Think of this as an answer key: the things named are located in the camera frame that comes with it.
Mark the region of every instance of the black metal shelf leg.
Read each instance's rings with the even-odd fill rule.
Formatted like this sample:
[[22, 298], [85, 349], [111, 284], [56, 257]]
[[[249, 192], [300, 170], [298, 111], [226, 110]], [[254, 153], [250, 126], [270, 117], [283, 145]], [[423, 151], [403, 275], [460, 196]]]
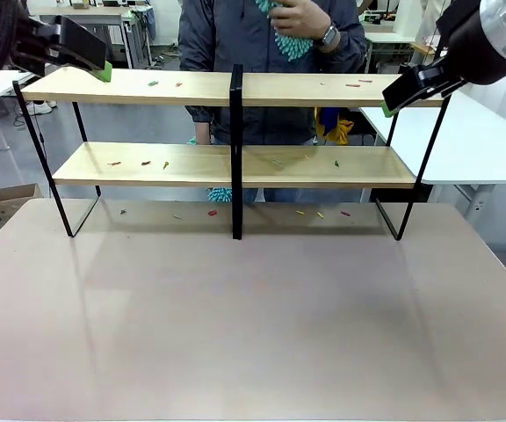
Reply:
[[[433, 147], [435, 146], [435, 141], [437, 140], [438, 131], [440, 130], [440, 127], [443, 123], [443, 119], [445, 118], [446, 109], [448, 108], [448, 105], [450, 104], [450, 97], [445, 98], [443, 101], [443, 104], [440, 107], [440, 113], [437, 117], [437, 123], [435, 123], [435, 128], [432, 131], [432, 135], [430, 136], [429, 145], [427, 146], [427, 149], [425, 150], [425, 155], [423, 157], [423, 161], [421, 162], [421, 168], [419, 169], [419, 172], [417, 173], [417, 178], [415, 181], [415, 184], [413, 185], [413, 189], [410, 194], [409, 203], [405, 210], [405, 215], [403, 216], [403, 220], [401, 221], [400, 230], [397, 231], [390, 220], [389, 216], [387, 215], [386, 210], [380, 203], [380, 200], [378, 198], [374, 198], [374, 202], [376, 203], [379, 212], [382, 214], [382, 217], [384, 217], [384, 221], [386, 222], [388, 228], [392, 232], [392, 235], [394, 236], [395, 240], [400, 241], [403, 239], [403, 234], [405, 233], [405, 228], [408, 225], [409, 216], [411, 215], [411, 211], [413, 210], [413, 206], [415, 205], [417, 196], [421, 190], [421, 183], [423, 181], [423, 175], [425, 173], [425, 170], [427, 168], [427, 163], [429, 162], [430, 154], [432, 152]], [[390, 141], [391, 138], [394, 137], [394, 131], [390, 131]]]
[[[71, 103], [74, 107], [74, 113], [76, 114], [77, 126], [79, 126], [79, 132], [81, 133], [81, 139], [83, 142], [87, 142], [87, 134], [85, 133], [85, 126], [83, 125], [83, 119], [81, 118], [81, 112], [79, 111], [79, 105], [76, 101]], [[97, 196], [101, 196], [101, 186], [95, 185], [95, 191]]]
[[243, 66], [235, 64], [229, 87], [230, 157], [232, 168], [232, 231], [236, 240], [242, 239], [243, 230]]
[[28, 132], [31, 135], [31, 139], [33, 140], [34, 148], [36, 149], [36, 154], [39, 157], [40, 164], [42, 165], [42, 170], [44, 171], [44, 175], [46, 176], [47, 182], [50, 186], [50, 191], [54, 196], [54, 201], [56, 206], [58, 207], [58, 212], [60, 213], [61, 222], [66, 230], [66, 233], [69, 237], [75, 237], [79, 229], [83, 226], [85, 220], [89, 216], [91, 210], [95, 207], [95, 204], [98, 201], [98, 197], [91, 202], [87, 211], [83, 214], [81, 221], [74, 227], [72, 230], [69, 225], [68, 216], [66, 215], [66, 211], [61, 203], [60, 194], [58, 193], [58, 188], [56, 187], [56, 183], [54, 182], [54, 178], [52, 177], [52, 172], [50, 171], [50, 167], [48, 166], [48, 161], [44, 155], [44, 150], [40, 144], [39, 137], [36, 135], [36, 130], [34, 129], [33, 120], [31, 119], [28, 110], [26, 109], [25, 97], [23, 97], [23, 92], [21, 92], [20, 86], [17, 81], [13, 82], [13, 89], [15, 94], [17, 95], [18, 105], [21, 109], [21, 113], [23, 114], [23, 119], [25, 119], [26, 127], [28, 128]]

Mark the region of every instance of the white shoe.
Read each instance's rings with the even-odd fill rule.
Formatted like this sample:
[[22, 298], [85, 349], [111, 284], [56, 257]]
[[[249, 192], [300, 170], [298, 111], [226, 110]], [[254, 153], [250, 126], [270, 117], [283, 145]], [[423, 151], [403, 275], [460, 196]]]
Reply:
[[52, 107], [46, 103], [42, 104], [34, 104], [34, 102], [30, 102], [26, 105], [26, 110], [28, 110], [29, 116], [38, 116], [40, 114], [48, 114], [51, 113]]

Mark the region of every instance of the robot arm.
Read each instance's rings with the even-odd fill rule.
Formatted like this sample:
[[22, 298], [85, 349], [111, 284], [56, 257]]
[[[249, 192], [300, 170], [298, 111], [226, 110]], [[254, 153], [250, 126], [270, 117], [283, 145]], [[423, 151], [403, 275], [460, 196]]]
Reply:
[[51, 25], [27, 16], [19, 0], [0, 0], [0, 70], [7, 62], [44, 76], [47, 62], [88, 71], [104, 70], [106, 45], [72, 20]]
[[454, 0], [437, 26], [438, 51], [448, 47], [446, 56], [415, 66], [384, 90], [391, 112], [450, 95], [467, 83], [487, 85], [506, 76], [506, 0]]

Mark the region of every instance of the jeans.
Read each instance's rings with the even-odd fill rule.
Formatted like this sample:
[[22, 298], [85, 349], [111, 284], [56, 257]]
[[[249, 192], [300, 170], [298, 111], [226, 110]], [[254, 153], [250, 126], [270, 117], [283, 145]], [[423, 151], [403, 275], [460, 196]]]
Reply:
[[[313, 145], [314, 140], [303, 143], [303, 145]], [[213, 138], [212, 145], [227, 145], [220, 140]], [[257, 198], [258, 188], [243, 189], [243, 202], [252, 203]], [[300, 198], [300, 189], [286, 189], [286, 188], [263, 188], [263, 196], [265, 202], [297, 202]]]

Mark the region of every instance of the gray floor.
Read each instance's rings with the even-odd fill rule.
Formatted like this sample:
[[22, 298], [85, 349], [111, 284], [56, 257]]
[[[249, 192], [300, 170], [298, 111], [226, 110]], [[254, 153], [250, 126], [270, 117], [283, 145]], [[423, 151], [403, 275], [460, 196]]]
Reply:
[[[177, 69], [178, 62], [170, 62], [165, 68]], [[0, 151], [0, 188], [38, 183], [48, 196], [48, 184], [28, 131], [13, 126], [17, 102], [14, 98], [4, 98], [3, 102], [11, 113], [0, 117], [0, 125], [11, 150]], [[193, 137], [191, 118], [182, 106], [80, 104], [80, 108], [91, 141], [186, 143]], [[60, 103], [52, 113], [38, 116], [37, 120], [46, 141], [50, 168], [56, 171], [82, 141], [73, 108], [69, 103]], [[372, 140], [367, 136], [365, 141]], [[351, 137], [351, 144], [360, 143], [360, 137]], [[89, 187], [60, 186], [59, 190], [64, 198], [94, 195]], [[207, 200], [207, 191], [197, 188], [106, 187], [103, 195], [117, 199]], [[360, 191], [306, 189], [302, 190], [300, 201], [351, 202], [359, 198]]]

